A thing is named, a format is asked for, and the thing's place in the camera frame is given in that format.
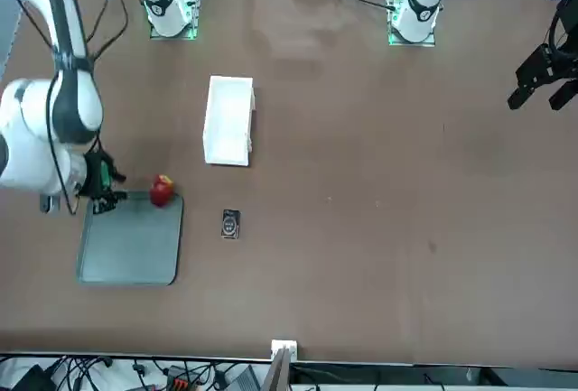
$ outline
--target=apple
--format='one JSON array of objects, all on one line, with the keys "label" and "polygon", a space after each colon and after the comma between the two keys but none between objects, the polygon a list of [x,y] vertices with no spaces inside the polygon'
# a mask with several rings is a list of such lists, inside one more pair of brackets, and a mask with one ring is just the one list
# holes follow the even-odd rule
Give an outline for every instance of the apple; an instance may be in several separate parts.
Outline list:
[{"label": "apple", "polygon": [[174,194],[174,183],[168,176],[163,174],[154,178],[153,186],[149,190],[151,203],[159,208],[171,201]]}]

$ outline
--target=gray tray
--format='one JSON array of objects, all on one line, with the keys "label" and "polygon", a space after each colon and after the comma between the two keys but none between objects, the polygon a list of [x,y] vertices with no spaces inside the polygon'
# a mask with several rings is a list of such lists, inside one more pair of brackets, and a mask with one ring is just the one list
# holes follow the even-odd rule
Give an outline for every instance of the gray tray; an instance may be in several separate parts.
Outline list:
[{"label": "gray tray", "polygon": [[77,259],[83,284],[169,285],[176,276],[182,197],[157,208],[148,192],[129,192],[109,212],[93,215],[89,201]]}]

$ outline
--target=wooden table surface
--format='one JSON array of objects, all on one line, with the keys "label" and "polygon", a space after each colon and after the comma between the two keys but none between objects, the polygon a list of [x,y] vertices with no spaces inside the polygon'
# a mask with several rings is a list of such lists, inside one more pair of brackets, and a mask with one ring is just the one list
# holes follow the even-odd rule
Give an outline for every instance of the wooden table surface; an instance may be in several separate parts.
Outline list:
[{"label": "wooden table surface", "polygon": [[[79,0],[88,30],[103,0]],[[205,0],[196,42],[151,42],[138,0],[96,67],[103,144],[185,199],[178,276],[76,281],[82,215],[0,191],[0,349],[575,367],[578,106],[508,109],[546,0],[443,0],[437,46],[389,47],[352,0]],[[94,50],[122,24],[111,0]],[[52,74],[23,21],[3,87]],[[211,75],[253,77],[249,168],[207,166]],[[220,237],[223,209],[241,238]]]}]

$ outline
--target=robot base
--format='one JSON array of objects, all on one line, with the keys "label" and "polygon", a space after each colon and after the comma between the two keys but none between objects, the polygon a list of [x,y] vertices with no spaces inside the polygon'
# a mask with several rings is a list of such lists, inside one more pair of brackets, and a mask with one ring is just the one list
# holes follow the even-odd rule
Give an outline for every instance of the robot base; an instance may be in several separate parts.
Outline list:
[{"label": "robot base", "polygon": [[[404,0],[387,0],[387,5],[393,5],[396,10],[399,10],[401,4]],[[393,22],[397,20],[399,16],[398,12],[387,11],[387,40],[390,45],[413,45],[413,46],[435,46],[434,30],[424,41],[419,43],[408,42],[406,39],[401,37],[399,33],[394,29]]]},{"label": "robot base", "polygon": [[151,25],[151,32],[149,34],[151,40],[178,39],[182,41],[194,41],[197,38],[199,29],[200,0],[184,0],[184,10],[187,21],[191,23],[187,24],[179,34],[173,37],[165,37],[159,34]]}]

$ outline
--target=white box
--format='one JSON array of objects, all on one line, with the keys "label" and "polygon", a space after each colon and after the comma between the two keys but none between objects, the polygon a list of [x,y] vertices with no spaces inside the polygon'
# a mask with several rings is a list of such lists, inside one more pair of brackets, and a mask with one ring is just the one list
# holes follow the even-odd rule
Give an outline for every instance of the white box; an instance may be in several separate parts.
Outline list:
[{"label": "white box", "polygon": [[205,163],[249,165],[254,109],[252,78],[210,77],[202,131]]}]

